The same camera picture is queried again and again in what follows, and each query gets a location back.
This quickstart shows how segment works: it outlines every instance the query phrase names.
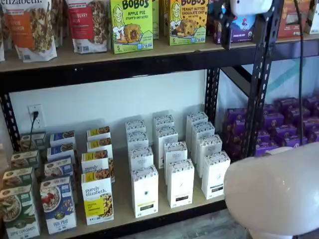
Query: power cord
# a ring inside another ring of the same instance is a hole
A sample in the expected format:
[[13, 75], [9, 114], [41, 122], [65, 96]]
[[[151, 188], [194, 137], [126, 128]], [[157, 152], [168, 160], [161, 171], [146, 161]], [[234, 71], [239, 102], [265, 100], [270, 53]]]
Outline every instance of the power cord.
[[29, 150], [31, 150], [31, 145], [32, 145], [32, 131], [33, 131], [33, 125], [34, 125], [34, 122], [35, 122], [36, 118], [38, 118], [38, 116], [39, 116], [39, 112], [38, 112], [38, 111], [34, 111], [32, 114], [33, 114], [33, 120], [32, 120], [32, 124], [31, 124], [31, 131], [30, 131], [30, 143], [29, 143]]
[[299, 111], [300, 111], [300, 145], [303, 144], [304, 137], [304, 117], [303, 117], [303, 104], [302, 104], [302, 89], [303, 89], [303, 58], [304, 58], [304, 33], [302, 26], [302, 17], [299, 10], [298, 1], [294, 0], [296, 12], [298, 15], [298, 23], [300, 30], [300, 66], [299, 66]]

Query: gray floor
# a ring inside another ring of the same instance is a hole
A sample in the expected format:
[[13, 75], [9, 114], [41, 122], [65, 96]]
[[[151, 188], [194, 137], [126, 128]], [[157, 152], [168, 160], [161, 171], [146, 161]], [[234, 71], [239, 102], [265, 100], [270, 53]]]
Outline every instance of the gray floor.
[[[121, 239], [246, 239], [246, 231], [223, 210]], [[319, 232], [300, 239], [319, 239]]]

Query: bobo's apple pie box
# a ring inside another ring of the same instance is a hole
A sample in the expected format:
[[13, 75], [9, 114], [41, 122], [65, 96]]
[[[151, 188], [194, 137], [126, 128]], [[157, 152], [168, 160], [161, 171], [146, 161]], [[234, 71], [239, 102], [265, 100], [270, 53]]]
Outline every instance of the bobo's apple pie box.
[[110, 0], [115, 54], [153, 49], [152, 0]]

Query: wall outlet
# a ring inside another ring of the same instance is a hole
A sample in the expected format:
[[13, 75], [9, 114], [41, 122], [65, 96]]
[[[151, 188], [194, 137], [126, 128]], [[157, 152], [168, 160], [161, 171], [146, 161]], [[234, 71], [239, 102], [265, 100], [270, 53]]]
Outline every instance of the wall outlet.
[[42, 110], [42, 105], [33, 105], [33, 106], [28, 106], [28, 110], [29, 110], [29, 115], [30, 115], [30, 119], [31, 119], [31, 123], [33, 121], [33, 112], [34, 111], [38, 111], [39, 115], [38, 117], [35, 119], [33, 128], [44, 128], [45, 127], [45, 122], [44, 122], [44, 117], [43, 117], [43, 110]]

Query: green cereal box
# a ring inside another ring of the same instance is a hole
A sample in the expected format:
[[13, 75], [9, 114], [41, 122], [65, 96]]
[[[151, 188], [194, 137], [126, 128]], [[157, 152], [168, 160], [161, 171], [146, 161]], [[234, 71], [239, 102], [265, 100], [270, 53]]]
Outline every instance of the green cereal box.
[[153, 49], [152, 0], [110, 0], [115, 54]]
[[208, 0], [169, 0], [169, 45], [204, 43]]
[[153, 39], [157, 40], [160, 34], [160, 0], [152, 0], [153, 5]]

